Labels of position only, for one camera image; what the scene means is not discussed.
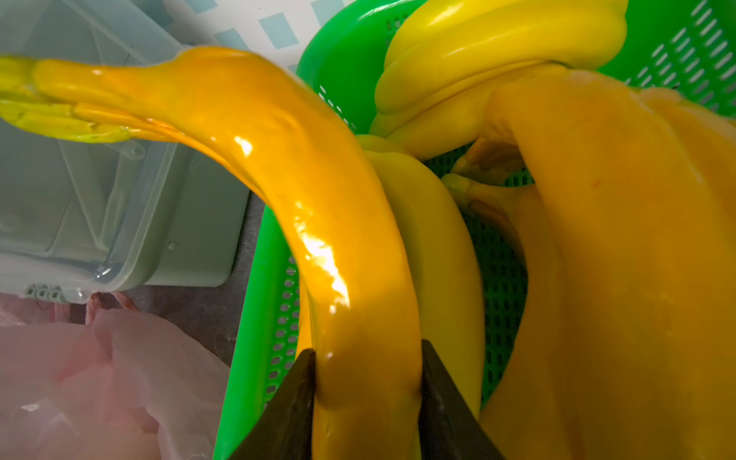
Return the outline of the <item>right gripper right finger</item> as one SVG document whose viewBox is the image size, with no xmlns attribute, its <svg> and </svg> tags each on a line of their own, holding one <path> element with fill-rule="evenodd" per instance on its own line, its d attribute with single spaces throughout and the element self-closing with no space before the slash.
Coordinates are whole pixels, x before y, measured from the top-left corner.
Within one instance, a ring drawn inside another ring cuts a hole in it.
<svg viewBox="0 0 736 460">
<path fill-rule="evenodd" d="M 430 341 L 422 341 L 422 405 L 418 420 L 423 460 L 502 460 L 481 429 Z"/>
</svg>

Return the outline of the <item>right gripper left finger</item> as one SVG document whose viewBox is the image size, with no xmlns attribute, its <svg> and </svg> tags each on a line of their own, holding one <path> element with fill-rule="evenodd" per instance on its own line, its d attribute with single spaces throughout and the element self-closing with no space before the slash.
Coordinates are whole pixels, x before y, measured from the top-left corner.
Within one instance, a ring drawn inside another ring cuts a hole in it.
<svg viewBox="0 0 736 460">
<path fill-rule="evenodd" d="M 315 352 L 307 349 L 229 459 L 312 459 L 315 387 Z"/>
</svg>

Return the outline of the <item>pink plastic bag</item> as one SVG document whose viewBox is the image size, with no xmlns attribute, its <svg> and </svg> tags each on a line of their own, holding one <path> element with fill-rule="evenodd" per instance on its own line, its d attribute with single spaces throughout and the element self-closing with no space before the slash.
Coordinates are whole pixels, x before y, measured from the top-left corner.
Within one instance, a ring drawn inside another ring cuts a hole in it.
<svg viewBox="0 0 736 460">
<path fill-rule="evenodd" d="M 5 459 L 209 459 L 228 366 L 124 300 L 75 323 L 67 305 L 1 298 Z"/>
</svg>

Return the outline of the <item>yellow banana bunch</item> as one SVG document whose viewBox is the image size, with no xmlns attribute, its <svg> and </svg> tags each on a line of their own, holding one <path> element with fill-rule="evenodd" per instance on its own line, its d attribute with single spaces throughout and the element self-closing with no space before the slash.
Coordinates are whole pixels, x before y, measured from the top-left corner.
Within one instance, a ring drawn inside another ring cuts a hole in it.
<svg viewBox="0 0 736 460">
<path fill-rule="evenodd" d="M 153 66 L 4 56 L 1 116 L 74 142 L 180 143 L 241 180 L 276 216 L 309 296 L 312 457 L 415 455 L 422 351 L 403 239 L 356 136 L 308 86 L 212 46 Z"/>
</svg>

